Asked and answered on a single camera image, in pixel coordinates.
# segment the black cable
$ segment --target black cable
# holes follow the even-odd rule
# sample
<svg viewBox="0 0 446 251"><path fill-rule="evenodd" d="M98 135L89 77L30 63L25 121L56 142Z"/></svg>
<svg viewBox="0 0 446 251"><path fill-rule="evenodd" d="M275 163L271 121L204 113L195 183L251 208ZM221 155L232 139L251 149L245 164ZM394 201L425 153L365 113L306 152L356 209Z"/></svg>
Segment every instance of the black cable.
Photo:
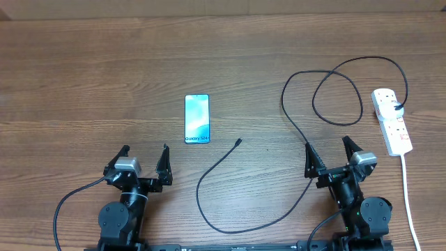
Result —
<svg viewBox="0 0 446 251"><path fill-rule="evenodd" d="M326 218L325 220L323 220L321 223L319 223L319 225L314 228L313 232L309 235L308 241L307 241L307 251L311 250L311 241L313 239L314 234L327 222L335 219L339 214L343 213L345 211L346 208L343 208L339 211L337 211L336 213L334 213L333 215L331 215L330 217Z"/></svg>
<svg viewBox="0 0 446 251"><path fill-rule="evenodd" d="M356 181L356 176L352 173L353 175L353 179L355 180L355 187L356 187L356 191L360 190L360 187ZM341 208L339 211L337 211L336 213L334 213L333 215L331 215L330 217L326 218L325 220L323 220L321 223L319 223L319 225L317 225L317 227L315 227L312 231L312 233L309 235L308 240L307 240L307 251L311 250L311 242L313 239L314 234L327 222L333 220L334 218L336 218L339 214L343 213L344 211L346 211L347 209L350 209L350 207L354 206L357 199L360 197L360 195L356 195L355 199L353 199L353 201L346 207Z"/></svg>
<svg viewBox="0 0 446 251"><path fill-rule="evenodd" d="M284 86L284 88L283 88L283 90L282 90L282 96L281 96L282 110L284 111L285 116L288 118L288 120L289 120L289 121L293 124L293 126L299 131L299 133L302 135L302 137L304 138L304 140L305 140L307 143L308 143L308 139L305 137L305 135L303 134L303 132L302 132L302 131L299 129L299 127L294 123L294 121L290 118L290 116L288 115L288 113L287 113L286 110L285 110L285 107L284 107L284 94L285 94L286 86L287 86L288 83L291 81L291 79L293 79L294 76L296 76L296 75L298 75L298 74L301 74L301 73L327 73L327 75L322 79L322 81L321 81L321 82L319 83L319 85L317 86L317 88L316 88L316 90L315 90L315 92L314 92L314 95L313 95L313 99L312 99L312 107L313 107L314 113L315 113L320 119L322 119L322 120L324 120L325 122L327 122L327 123L329 123L329 124L332 124L332 125L336 125L336 126L349 126L349 125L351 126L351 125L354 125L354 124L356 124L357 122L359 122L359 121L361 120L362 115L363 115L363 113L364 113L364 107L362 106L361 95L360 95L360 92L358 91L358 89L357 89L355 83L353 82L353 80L351 80L349 77L345 76L345 75L342 74L342 73L338 73L338 72L336 71L336 69L338 69L340 66L344 65L345 63L348 63L348 62L351 62L351 61L355 61L355 60L359 60L359 59L384 59L384 60L387 60L387 61L392 62L392 63L399 69L399 71L401 72L401 75L403 76L404 84L405 84L405 86L406 86L406 96L404 97L404 101L403 101L400 105L398 105L397 107L395 107L395 109L396 109L396 110L401 109L401 108L404 106L404 104L406 104L407 97L408 97L408 92L409 92L409 90L408 90L408 83L407 83L406 74L404 73L403 69L401 68L401 66L399 66L398 63L396 63L395 61L393 61L393 60L391 60L391 59L389 59L389 58L386 58L386 57L384 57L384 56L361 56L361 57L358 57L358 58L349 59L349 60L347 60L347 61L344 61L344 62L340 63L338 66L334 67L333 70L304 70L304 71L300 71L300 72L294 73L294 74L292 74L292 76L290 76L290 77L288 78L288 80L286 81L285 86ZM351 83L351 85L353 86L353 88L354 88L355 91L356 91L357 98L358 98L358 100L360 101L361 112L360 112L359 117L358 117L358 118L356 119L356 121L354 121L354 122L351 122L351 123L337 123L337 122L330 121L330 120L324 118L321 114L319 114L319 112L318 112L317 109L316 109L316 106L315 106L315 104L314 104L314 100L315 100L315 98L316 98L316 94L317 94L319 88L321 87L321 85L324 83L324 81L325 81L327 78L329 78L329 76L331 76L331 75L333 75L333 74L339 75L339 76L344 77L345 79L347 79L347 80Z"/></svg>
<svg viewBox="0 0 446 251"><path fill-rule="evenodd" d="M54 242L56 243L56 248L57 248L58 251L61 251L61 246L59 245L59 240L57 238L57 215L59 214L59 210L61 210L62 204L64 203L64 201L66 199L69 198L69 196L75 194L76 192L80 192L80 191L82 191L84 189L91 188L92 186L101 183L103 180L104 180L104 177L98 179L97 181L95 181L93 183L90 183L88 185L85 185L85 186L83 186L81 188L77 188L76 190L73 190L73 191L69 192L67 195L65 195L62 198L62 200L59 202L59 205L57 205L56 212L54 213L54 219L53 219L53 235L54 235Z"/></svg>
<svg viewBox="0 0 446 251"><path fill-rule="evenodd" d="M288 216L288 215L294 210L294 208L299 204L299 201L304 197L304 194L306 193L306 191L308 190L309 186L312 184L312 181L313 181L312 178L309 180L307 187L304 189L304 191L303 191L303 193L300 195L299 199L294 203L294 205L291 207L291 209L290 209L288 212L286 212L286 213L285 213L282 217L280 217L279 219L277 219L277 220L275 220L275 221L273 221L273 222L270 222L270 223L268 223L268 224L262 225L262 226L260 226L260 227L255 227L255 228L245 229L245 230L239 230L239 231L224 231L224 230L218 229L217 227L215 227L214 225L212 225L212 224L208 221L208 219L206 218L206 216L205 216L204 213L203 213L203 210L201 210L200 201L199 201L199 196L198 196L198 191L199 191L199 188L200 188L200 183L202 182L203 178L206 177L206 175L208 175L208 174L210 173L210 171L212 171L216 166L218 166L218 165L221 163L221 161L223 161L226 157L228 157L228 155L231 154L232 151L234 151L234 149L235 149L238 145L240 145L241 142L242 142L242 138L237 139L237 142L236 142L236 144L232 147L232 149L229 150L229 152L228 152L227 154L225 154L225 155L223 156L223 158L221 158L220 160L218 160L218 161L217 161L217 162L216 162L216 163L215 163L215 164L214 164L208 171L206 171L206 172L203 174L203 176L200 178L200 180L198 181L198 184L197 184L197 192L196 192L196 196L197 196L197 206L198 206L198 209L200 210L200 214L201 214L201 216L203 217L204 221L205 221L206 223L208 223L209 227L212 227L215 231L218 231L218 232L220 232L220 233L222 233L222 234L241 234L241 233L246 233L246 232L249 232L249 231L256 231L256 230L259 230L259 229L262 229L262 228L265 228L265 227L269 227L269 226L271 226L271 225L274 225L274 224L278 223L279 221L283 220L286 216Z"/></svg>

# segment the cable connector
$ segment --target cable connector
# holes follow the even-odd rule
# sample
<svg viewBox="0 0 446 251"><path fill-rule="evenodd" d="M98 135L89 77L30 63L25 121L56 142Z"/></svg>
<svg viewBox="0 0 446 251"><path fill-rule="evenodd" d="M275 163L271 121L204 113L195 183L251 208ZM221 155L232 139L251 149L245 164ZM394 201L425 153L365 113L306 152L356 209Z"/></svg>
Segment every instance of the cable connector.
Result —
<svg viewBox="0 0 446 251"><path fill-rule="evenodd" d="M236 141L236 144L235 144L235 146L239 146L240 145L240 143L242 143L242 140L243 140L243 138L241 137L241 138L238 138L237 139L237 141Z"/></svg>

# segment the samsung galaxy phone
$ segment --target samsung galaxy phone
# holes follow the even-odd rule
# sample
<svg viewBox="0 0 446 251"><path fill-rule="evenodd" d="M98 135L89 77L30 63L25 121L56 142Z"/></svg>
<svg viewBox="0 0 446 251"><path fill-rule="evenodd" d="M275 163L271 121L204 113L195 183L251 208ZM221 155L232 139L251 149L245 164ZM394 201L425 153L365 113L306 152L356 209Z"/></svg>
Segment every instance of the samsung galaxy phone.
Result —
<svg viewBox="0 0 446 251"><path fill-rule="evenodd" d="M208 94L186 95L184 127L186 144L209 143L210 119Z"/></svg>

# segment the extension socket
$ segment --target extension socket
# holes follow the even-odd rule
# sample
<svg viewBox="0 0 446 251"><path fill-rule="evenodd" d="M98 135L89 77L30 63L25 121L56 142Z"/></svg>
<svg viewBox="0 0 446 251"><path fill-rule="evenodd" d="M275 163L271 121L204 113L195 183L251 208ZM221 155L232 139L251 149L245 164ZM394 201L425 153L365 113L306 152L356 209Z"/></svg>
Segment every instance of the extension socket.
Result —
<svg viewBox="0 0 446 251"><path fill-rule="evenodd" d="M400 112L394 110L394 105L399 105L395 92L391 89L377 89L371 93L371 99L389 155L399 156L411 151L412 143L403 119L404 108Z"/></svg>

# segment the robotic arm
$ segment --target robotic arm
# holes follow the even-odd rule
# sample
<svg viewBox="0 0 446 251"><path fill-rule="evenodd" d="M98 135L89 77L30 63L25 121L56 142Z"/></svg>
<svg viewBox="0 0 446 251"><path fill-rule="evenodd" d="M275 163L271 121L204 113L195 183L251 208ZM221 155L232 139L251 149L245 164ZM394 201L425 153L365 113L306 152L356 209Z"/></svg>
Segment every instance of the robotic arm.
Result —
<svg viewBox="0 0 446 251"><path fill-rule="evenodd" d="M346 231L333 234L332 240L298 241L292 244L265 245L149 245L140 239L148 193L162 192L163 185L172 185L169 147L164 145L156 172L158 178L141 178L137 158L129 158L129 146L124 146L105 166L108 185L122 191L119 202L105 205L99 213L101 227L98 246L85 251L393 251L391 241L384 241L392 205L381 197L364 198L359 182L376 167L376 156L363 151L348 136L343 139L348 162L343 167L327 169L310 143L305 145L307 160L305 177L317 178L317 188L328 187L342 215Z"/></svg>
<svg viewBox="0 0 446 251"><path fill-rule="evenodd" d="M142 229L148 193L162 192L163 185L172 185L169 147L164 145L156 172L158 178L141 178L138 159L128 157L129 146L119 153L104 168L105 180L122 191L119 202L105 205L99 212L101 228L96 249L85 251L147 251L151 250L139 235Z"/></svg>

